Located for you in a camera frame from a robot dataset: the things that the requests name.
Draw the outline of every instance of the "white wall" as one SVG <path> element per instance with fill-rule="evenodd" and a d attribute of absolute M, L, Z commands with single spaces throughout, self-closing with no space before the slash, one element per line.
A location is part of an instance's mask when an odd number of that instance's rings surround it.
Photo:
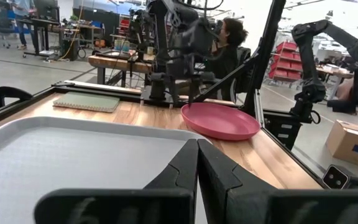
<path fill-rule="evenodd" d="M 240 4 L 238 15 L 243 15 L 244 28 L 249 32 L 246 42 L 242 44 L 243 47 L 250 48 L 252 53 L 258 47 L 259 39 L 261 38 L 269 14 L 272 0 L 245 0 L 237 1 Z"/>
<path fill-rule="evenodd" d="M 331 21 L 338 27 L 358 38 L 358 3 L 341 0 L 326 0 L 287 11 L 294 24 L 314 22 L 326 17 L 328 11 L 333 10 Z"/>
<path fill-rule="evenodd" d="M 221 0 L 208 0 L 208 7 L 216 6 L 220 2 Z M 249 34 L 242 46 L 250 48 L 252 53 L 258 47 L 259 39 L 263 34 L 271 3 L 272 0 L 224 0 L 219 8 L 230 9 L 236 13 L 236 16 L 244 16 L 242 24 Z"/>
<path fill-rule="evenodd" d="M 73 14 L 73 0 L 58 0 L 57 3 L 60 8 L 60 18 L 69 20 L 70 16 Z"/>

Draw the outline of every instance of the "red rack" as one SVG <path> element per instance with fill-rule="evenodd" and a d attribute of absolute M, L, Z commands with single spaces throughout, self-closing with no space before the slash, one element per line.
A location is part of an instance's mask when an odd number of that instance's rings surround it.
<path fill-rule="evenodd" d="M 273 80 L 294 82 L 301 78 L 302 62 L 296 43 L 282 42 L 276 47 L 268 77 Z"/>
<path fill-rule="evenodd" d="M 119 27 L 118 27 L 118 35 L 126 36 L 129 28 L 129 23 L 131 18 L 128 16 L 119 16 Z"/>

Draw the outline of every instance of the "computer monitor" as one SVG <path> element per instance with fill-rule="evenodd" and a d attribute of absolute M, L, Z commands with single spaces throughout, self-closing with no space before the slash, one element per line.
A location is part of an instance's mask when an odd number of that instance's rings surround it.
<path fill-rule="evenodd" d="M 39 19 L 58 21 L 57 0 L 34 0 Z"/>

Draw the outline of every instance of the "black pole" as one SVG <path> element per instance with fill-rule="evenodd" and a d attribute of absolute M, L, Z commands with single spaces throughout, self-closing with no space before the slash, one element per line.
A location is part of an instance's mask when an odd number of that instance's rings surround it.
<path fill-rule="evenodd" d="M 269 63 L 270 53 L 272 52 L 275 37 L 278 29 L 278 22 L 281 19 L 286 0 L 273 0 L 268 12 L 265 30 L 259 42 L 259 58 L 255 62 L 254 71 L 249 83 L 246 100 L 242 106 L 242 111 L 248 114 L 255 113 L 254 90 L 260 89 L 264 79 L 265 71 Z"/>
<path fill-rule="evenodd" d="M 147 5 L 147 12 L 154 17 L 155 47 L 160 58 L 168 58 L 167 28 L 165 27 L 165 15 L 168 9 L 163 1 L 151 1 Z M 165 72 L 165 61 L 156 57 L 157 69 L 155 72 Z"/>

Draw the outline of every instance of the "spiral notebook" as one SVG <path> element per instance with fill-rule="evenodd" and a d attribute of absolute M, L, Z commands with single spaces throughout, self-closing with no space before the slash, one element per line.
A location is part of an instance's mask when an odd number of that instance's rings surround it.
<path fill-rule="evenodd" d="M 55 100 L 53 106 L 112 113 L 118 103 L 116 97 L 70 92 Z"/>

